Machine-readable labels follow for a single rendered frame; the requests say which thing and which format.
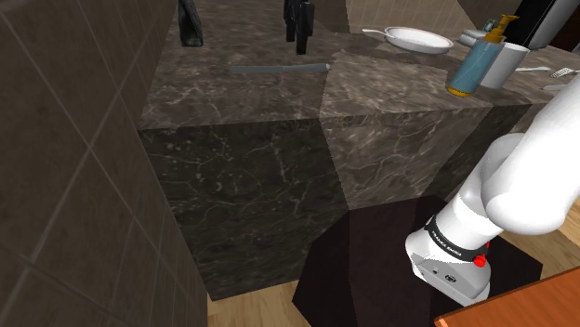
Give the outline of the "dark robot stand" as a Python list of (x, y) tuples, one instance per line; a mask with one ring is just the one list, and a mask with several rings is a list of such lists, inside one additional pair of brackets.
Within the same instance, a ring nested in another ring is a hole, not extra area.
[(437, 196), (348, 211), (311, 246), (293, 303), (311, 327), (435, 327), (459, 304), (418, 279), (404, 242)]

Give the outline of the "orange wooden table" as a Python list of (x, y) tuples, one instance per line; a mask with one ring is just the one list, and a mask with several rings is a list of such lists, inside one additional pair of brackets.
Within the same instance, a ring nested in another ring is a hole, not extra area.
[(580, 267), (442, 315), (436, 327), (580, 327)]

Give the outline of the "white cup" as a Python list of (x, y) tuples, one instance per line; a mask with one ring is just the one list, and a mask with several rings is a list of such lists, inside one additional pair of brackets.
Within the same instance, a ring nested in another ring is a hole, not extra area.
[(530, 49), (512, 43), (504, 43), (503, 48), (480, 82), (480, 86), (500, 89), (512, 73), (520, 66)]

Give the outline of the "blue soap dispenser bottle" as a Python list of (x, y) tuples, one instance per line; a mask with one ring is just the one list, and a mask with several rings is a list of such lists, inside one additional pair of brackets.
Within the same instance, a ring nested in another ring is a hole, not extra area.
[(518, 18), (519, 16), (502, 14), (498, 26), (473, 45), (447, 86), (447, 90), (451, 94), (465, 98), (476, 91), (505, 45), (504, 32), (506, 27), (511, 21)]

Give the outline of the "black upright bag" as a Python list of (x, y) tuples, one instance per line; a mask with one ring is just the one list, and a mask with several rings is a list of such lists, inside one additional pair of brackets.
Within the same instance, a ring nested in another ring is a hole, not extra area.
[(202, 23), (193, 0), (178, 0), (178, 27), (182, 46), (204, 45)]

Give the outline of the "white frying pan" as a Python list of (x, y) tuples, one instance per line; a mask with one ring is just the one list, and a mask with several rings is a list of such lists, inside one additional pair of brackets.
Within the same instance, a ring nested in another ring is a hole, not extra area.
[(362, 29), (362, 32), (380, 33), (393, 46), (421, 54), (443, 55), (454, 46), (446, 37), (409, 27), (387, 27), (383, 31)]

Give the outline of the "grey table knife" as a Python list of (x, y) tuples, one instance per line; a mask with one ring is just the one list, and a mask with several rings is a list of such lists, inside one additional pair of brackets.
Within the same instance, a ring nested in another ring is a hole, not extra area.
[(231, 66), (231, 72), (237, 73), (275, 73), (275, 72), (328, 72), (328, 63), (314, 63), (289, 66)]

